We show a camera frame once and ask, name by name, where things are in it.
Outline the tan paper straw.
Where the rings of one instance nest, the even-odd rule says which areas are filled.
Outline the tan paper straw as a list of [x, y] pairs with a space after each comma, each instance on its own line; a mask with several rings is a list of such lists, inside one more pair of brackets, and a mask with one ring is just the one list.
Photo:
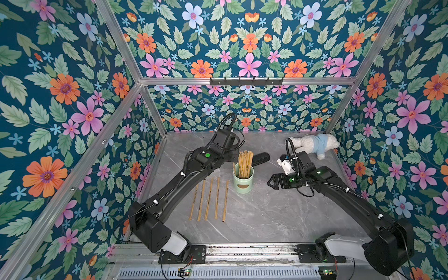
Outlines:
[[224, 210], [222, 214], [222, 222], [226, 222], [227, 204], [228, 204], [229, 180], [226, 181]]
[[215, 219], [218, 219], [219, 212], [219, 191], [220, 191], [221, 179], [217, 178], [217, 191], [216, 191], [216, 199], [215, 199]]
[[196, 185], [196, 188], [195, 188], [195, 190], [194, 190], [194, 197], [193, 197], [193, 201], [192, 201], [192, 206], [191, 206], [191, 211], [190, 211], [189, 221], [192, 221], [192, 220], [193, 220], [193, 214], [194, 214], [194, 210], [195, 210], [195, 204], [196, 204], [196, 199], [197, 199], [198, 189], [199, 189], [199, 185]]
[[210, 189], [209, 189], [208, 199], [207, 199], [207, 204], [206, 204], [206, 211], [205, 211], [205, 218], [204, 218], [205, 221], [208, 221], [213, 186], [214, 186], [214, 179], [212, 178], [210, 181]]
[[205, 197], [205, 186], [206, 186], [206, 180], [203, 181], [203, 187], [202, 187], [202, 191], [201, 191], [201, 198], [199, 201], [199, 209], [198, 209], [198, 218], [197, 221], [201, 221], [202, 220], [202, 211], [203, 211], [203, 203], [204, 203], [204, 197]]

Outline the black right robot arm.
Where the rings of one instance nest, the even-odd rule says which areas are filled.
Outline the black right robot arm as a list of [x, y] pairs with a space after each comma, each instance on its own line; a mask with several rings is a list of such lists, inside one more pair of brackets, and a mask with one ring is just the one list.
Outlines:
[[367, 238], [326, 233], [315, 241], [313, 254], [320, 261], [349, 257], [366, 261], [378, 273], [391, 276], [414, 256], [413, 226], [406, 218], [394, 219], [350, 189], [330, 168], [316, 168], [306, 152], [297, 153], [293, 140], [286, 140], [287, 162], [292, 172], [271, 176], [274, 190], [311, 190], [331, 199], [360, 225]]

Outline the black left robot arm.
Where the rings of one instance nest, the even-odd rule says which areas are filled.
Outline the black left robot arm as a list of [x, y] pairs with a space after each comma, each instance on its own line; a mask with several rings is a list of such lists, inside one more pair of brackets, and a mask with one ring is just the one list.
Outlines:
[[235, 113], [229, 113], [219, 123], [210, 142], [189, 151], [180, 172], [161, 190], [143, 203], [129, 208], [129, 229], [151, 252], [169, 252], [186, 259], [191, 243], [169, 229], [165, 222], [177, 205], [197, 184], [226, 162], [235, 162], [244, 140], [234, 133]]

